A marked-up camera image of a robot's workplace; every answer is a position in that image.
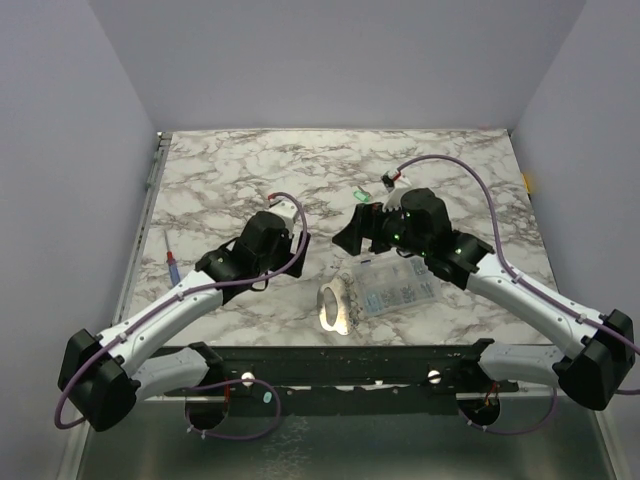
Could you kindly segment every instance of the screwdriver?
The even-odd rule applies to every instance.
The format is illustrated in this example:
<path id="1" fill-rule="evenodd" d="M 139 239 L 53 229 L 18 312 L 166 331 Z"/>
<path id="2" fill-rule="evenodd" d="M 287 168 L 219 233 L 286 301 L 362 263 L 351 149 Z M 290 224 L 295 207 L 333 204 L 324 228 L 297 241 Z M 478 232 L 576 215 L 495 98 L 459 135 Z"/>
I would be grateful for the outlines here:
<path id="1" fill-rule="evenodd" d="M 171 286 L 175 287 L 180 283 L 180 272 L 178 271 L 178 265 L 176 265 L 176 259 L 173 258 L 171 247 L 169 246 L 169 235 L 164 230 L 164 243 L 167 244 L 167 265 L 169 266 L 169 278 L 171 279 Z"/>

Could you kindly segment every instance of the gray wall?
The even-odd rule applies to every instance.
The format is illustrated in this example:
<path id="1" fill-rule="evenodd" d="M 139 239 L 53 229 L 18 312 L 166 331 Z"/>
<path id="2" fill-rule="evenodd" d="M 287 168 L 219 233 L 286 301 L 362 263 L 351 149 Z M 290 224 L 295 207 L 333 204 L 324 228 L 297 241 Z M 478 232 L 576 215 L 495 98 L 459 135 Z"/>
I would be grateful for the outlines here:
<path id="1" fill-rule="evenodd" d="M 68 337 L 110 321 L 157 141 L 84 0 L 0 5 L 0 476 L 57 473 Z"/>
<path id="2" fill-rule="evenodd" d="M 90 0 L 158 129 L 515 126 L 584 0 Z"/>
<path id="3" fill-rule="evenodd" d="M 587 2 L 513 135 L 562 292 L 640 332 L 640 2 Z M 626 387 L 640 387 L 636 367 Z M 640 398 L 612 410 L 640 478 Z"/>

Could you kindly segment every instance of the white marble surface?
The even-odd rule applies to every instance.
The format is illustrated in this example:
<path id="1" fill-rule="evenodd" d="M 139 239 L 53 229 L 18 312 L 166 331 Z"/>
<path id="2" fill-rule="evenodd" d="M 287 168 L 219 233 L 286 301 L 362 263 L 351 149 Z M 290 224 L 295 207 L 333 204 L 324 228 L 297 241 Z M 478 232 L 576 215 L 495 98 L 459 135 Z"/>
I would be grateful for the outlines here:
<path id="1" fill-rule="evenodd" d="M 305 206 L 313 234 L 303 276 L 274 279 L 264 293 L 247 292 L 183 330 L 172 345 L 385 345 L 473 343 L 492 337 L 509 343 L 546 339 L 488 300 L 443 285 L 437 304 L 362 322 L 347 337 L 322 330 L 316 294 L 352 259 L 331 244 L 351 218 L 356 186 L 382 195 L 380 176 L 426 153 L 458 156 L 475 168 L 493 194 L 510 261 L 555 286 L 522 177 L 505 131 L 203 131 L 179 132 L 153 212 L 129 314 L 169 288 L 163 229 L 184 275 L 205 252 L 237 236 L 265 205 L 286 191 Z M 466 172 L 442 161 L 406 171 L 447 204 L 455 228 L 493 244 L 480 188 Z"/>

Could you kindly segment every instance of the purple cable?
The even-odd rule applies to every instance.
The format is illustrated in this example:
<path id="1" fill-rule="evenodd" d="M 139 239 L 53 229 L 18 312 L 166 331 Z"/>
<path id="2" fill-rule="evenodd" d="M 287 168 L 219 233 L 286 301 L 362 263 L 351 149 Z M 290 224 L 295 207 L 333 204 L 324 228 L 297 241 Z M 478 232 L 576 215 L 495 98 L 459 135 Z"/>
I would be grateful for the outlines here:
<path id="1" fill-rule="evenodd" d="M 299 243 L 300 248 L 296 250 L 296 253 L 293 255 L 291 260 L 289 260 L 284 266 L 282 266 L 278 270 L 275 270 L 274 272 L 268 273 L 266 275 L 262 275 L 260 277 L 247 278 L 244 280 L 234 280 L 229 282 L 217 282 L 217 283 L 214 282 L 214 283 L 209 283 L 207 285 L 201 285 L 199 287 L 188 288 L 183 292 L 184 296 L 202 292 L 205 290 L 237 287 L 241 285 L 252 285 L 254 283 L 264 282 L 265 280 L 269 280 L 277 275 L 280 275 L 281 273 L 286 272 L 287 270 L 289 270 L 289 268 L 293 266 L 294 263 L 298 261 L 298 259 L 300 258 L 300 255 L 302 254 L 303 247 L 307 242 L 307 217 L 304 214 L 304 209 L 302 208 L 302 205 L 300 204 L 300 202 L 298 202 L 298 200 L 296 200 L 292 195 L 289 195 L 288 193 L 284 193 L 284 192 L 276 192 L 268 196 L 269 199 L 274 197 L 285 197 L 291 200 L 291 202 L 298 209 L 298 213 L 300 214 L 300 221 L 302 222 L 302 234 L 300 236 L 300 243 Z M 174 295 L 170 299 L 165 300 L 160 305 L 155 307 L 153 310 L 150 310 L 146 315 L 140 318 L 140 320 L 138 320 L 136 323 L 134 323 L 129 328 L 127 328 L 123 333 L 128 337 L 137 329 L 139 329 L 142 325 L 144 325 L 153 317 L 155 317 L 158 313 L 160 313 L 165 308 L 173 305 L 178 301 L 180 301 L 180 298 L 177 295 Z M 73 390 L 73 387 L 76 386 L 76 384 L 78 383 L 78 380 L 82 377 L 82 375 L 84 375 L 85 372 L 91 367 L 91 365 L 93 365 L 102 355 L 104 355 L 106 352 L 108 352 L 113 347 L 115 347 L 118 343 L 120 343 L 120 341 L 121 341 L 120 338 L 115 338 L 111 342 L 109 342 L 107 345 L 102 347 L 95 354 L 93 354 L 91 358 L 89 358 L 89 360 L 83 363 L 82 366 L 78 369 L 78 371 L 71 377 L 71 379 L 69 380 L 65 388 L 62 390 L 62 394 L 60 395 L 60 399 L 58 400 L 58 404 L 56 405 L 56 410 L 53 417 L 53 423 L 57 428 L 59 428 L 60 430 L 67 430 L 69 428 L 76 427 L 85 421 L 85 418 L 82 417 L 77 420 L 74 420 L 71 423 L 63 423 L 62 408 L 64 407 L 64 404 L 67 401 L 67 399 L 69 398 L 69 394 L 71 393 L 71 390 Z"/>
<path id="2" fill-rule="evenodd" d="M 472 169 L 467 163 L 463 162 L 459 158 L 451 157 L 449 155 L 440 155 L 440 154 L 421 155 L 419 157 L 412 158 L 411 160 L 407 160 L 406 162 L 404 162 L 402 165 L 398 167 L 398 172 L 402 172 L 402 170 L 404 170 L 408 166 L 413 165 L 414 163 L 420 162 L 422 160 L 447 160 L 449 162 L 455 163 L 456 165 L 459 165 L 460 167 L 464 168 L 467 172 L 469 172 L 469 174 L 476 180 L 476 182 L 478 182 L 478 185 L 480 185 L 480 188 L 482 189 L 482 192 L 484 193 L 484 196 L 487 199 L 487 205 L 489 206 L 489 213 L 491 214 L 491 225 L 493 226 L 493 236 L 495 237 L 495 241 L 496 241 L 496 254 L 498 255 L 498 260 L 500 261 L 500 265 L 502 265 L 502 268 L 505 269 L 505 271 L 509 274 L 509 276 L 511 276 L 511 278 L 515 279 L 516 283 L 521 284 L 524 288 L 529 290 L 538 298 L 541 298 L 542 300 L 549 303 L 550 305 L 553 305 L 558 310 L 566 313 L 567 315 L 571 315 L 572 317 L 579 319 L 580 314 L 575 310 L 573 310 L 572 308 L 567 307 L 566 305 L 563 305 L 562 303 L 557 301 L 555 298 L 547 295 L 545 292 L 537 288 L 535 285 L 530 284 L 526 280 L 522 278 L 517 278 L 518 274 L 511 268 L 511 265 L 507 263 L 507 259 L 504 256 L 504 252 L 502 250 L 502 240 L 500 239 L 500 229 L 498 227 L 498 215 L 496 213 L 496 208 L 493 203 L 493 199 L 491 198 L 491 192 L 489 192 L 489 188 L 487 188 L 487 185 L 482 181 L 482 178 L 480 178 L 480 175 L 478 175 L 478 173 L 474 169 Z M 615 332 L 611 328 L 605 325 L 602 325 L 598 322 L 594 322 L 593 320 L 590 320 L 588 318 L 582 319 L 580 321 L 583 321 L 590 327 L 593 327 L 597 330 L 601 330 L 606 334 L 616 338 L 617 340 L 624 343 L 627 347 L 631 348 L 636 353 L 636 355 L 640 355 L 640 348 L 636 344 L 634 344 L 628 338 L 625 338 L 619 333 Z M 640 395 L 640 389 L 616 390 L 616 393 L 618 395 Z"/>
<path id="3" fill-rule="evenodd" d="M 280 425 L 280 415 L 282 413 L 282 403 L 280 402 L 280 395 L 278 395 L 278 392 L 276 391 L 275 388 L 273 388 L 272 385 L 268 384 L 264 380 L 258 380 L 257 378 L 254 378 L 254 379 L 237 378 L 235 380 L 227 380 L 225 382 L 213 383 L 211 385 L 202 385 L 199 387 L 193 387 L 193 388 L 190 388 L 189 390 L 192 392 L 201 392 L 203 390 L 209 390 L 212 388 L 226 387 L 227 385 L 237 385 L 238 383 L 257 383 L 265 387 L 267 390 L 269 390 L 273 394 L 273 397 L 276 399 L 276 413 L 273 417 L 273 422 L 271 422 L 271 425 L 269 425 L 267 428 L 265 428 L 261 432 L 252 433 L 250 435 L 225 435 L 224 433 L 215 433 L 215 432 L 212 432 L 211 430 L 198 430 L 191 423 L 191 418 L 190 418 L 191 412 L 187 410 L 185 412 L 185 418 L 189 423 L 189 429 L 190 429 L 190 430 L 187 430 L 187 433 L 193 430 L 194 432 L 197 432 L 201 435 L 206 435 L 207 437 L 219 438 L 222 440 L 248 441 L 248 440 L 257 440 L 258 438 L 264 437 L 265 435 L 271 433 L 276 428 L 278 428 L 278 426 Z"/>
<path id="4" fill-rule="evenodd" d="M 478 425 L 477 423 L 473 423 L 471 420 L 469 420 L 469 417 L 467 417 L 462 410 L 458 410 L 458 411 L 460 412 L 460 415 L 462 416 L 462 418 L 464 418 L 467 421 L 467 424 L 470 427 L 475 428 L 476 430 L 481 430 L 482 432 L 491 433 L 493 435 L 501 435 L 501 436 L 511 437 L 511 436 L 514 436 L 514 435 L 526 435 L 527 433 L 535 432 L 536 430 L 544 427 L 547 423 L 549 423 L 549 421 L 555 415 L 557 407 L 558 407 L 558 391 L 554 388 L 553 389 L 553 396 L 551 397 L 551 406 L 549 407 L 549 411 L 542 418 L 542 420 L 540 420 L 538 423 L 536 423 L 532 427 L 527 427 L 527 428 L 523 428 L 521 430 L 513 430 L 513 431 L 498 430 L 498 429 L 494 429 L 494 428 L 484 427 L 482 425 Z"/>

